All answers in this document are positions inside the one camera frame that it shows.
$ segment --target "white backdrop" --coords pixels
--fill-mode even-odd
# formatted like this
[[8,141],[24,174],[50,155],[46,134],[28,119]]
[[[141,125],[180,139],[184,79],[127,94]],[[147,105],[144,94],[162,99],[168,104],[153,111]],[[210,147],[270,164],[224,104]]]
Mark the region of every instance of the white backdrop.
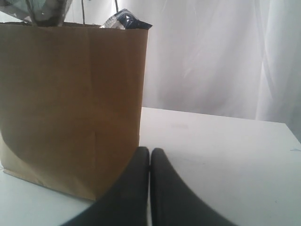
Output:
[[[300,0],[119,0],[119,8],[154,25],[144,106],[284,122],[301,140]],[[114,0],[85,0],[85,11],[86,23],[102,24]],[[82,22],[80,0],[66,20]]]

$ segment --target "white table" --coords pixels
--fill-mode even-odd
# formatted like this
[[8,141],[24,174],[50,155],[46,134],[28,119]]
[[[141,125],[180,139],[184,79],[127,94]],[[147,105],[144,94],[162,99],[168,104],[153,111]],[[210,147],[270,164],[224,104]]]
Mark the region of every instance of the white table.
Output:
[[[301,225],[301,144],[281,123],[143,108],[140,145],[165,149],[187,185],[240,226]],[[0,170],[0,225],[57,226],[91,202]]]

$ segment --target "brown paper bag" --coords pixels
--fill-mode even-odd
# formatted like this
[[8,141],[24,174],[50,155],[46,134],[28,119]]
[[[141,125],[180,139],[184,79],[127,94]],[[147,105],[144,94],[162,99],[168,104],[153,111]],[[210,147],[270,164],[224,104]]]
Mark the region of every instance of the brown paper bag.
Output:
[[139,141],[147,30],[0,24],[5,172],[95,200]]

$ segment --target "plastic wrapper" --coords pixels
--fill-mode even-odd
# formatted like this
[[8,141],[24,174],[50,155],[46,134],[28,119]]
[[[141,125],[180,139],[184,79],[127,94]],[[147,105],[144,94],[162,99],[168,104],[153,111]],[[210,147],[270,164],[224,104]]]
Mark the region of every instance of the plastic wrapper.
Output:
[[118,28],[118,29],[150,29],[151,24],[140,21],[133,13],[123,9],[111,16],[101,28]]
[[0,0],[0,10],[37,26],[61,26],[72,0]]

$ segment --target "kraft paper bag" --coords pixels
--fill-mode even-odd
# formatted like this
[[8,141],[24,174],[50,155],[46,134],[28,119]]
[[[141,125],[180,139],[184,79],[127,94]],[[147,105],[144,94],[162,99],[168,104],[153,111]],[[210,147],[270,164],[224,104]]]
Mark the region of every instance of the kraft paper bag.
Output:
[[138,146],[147,34],[0,24],[4,171],[102,196]]

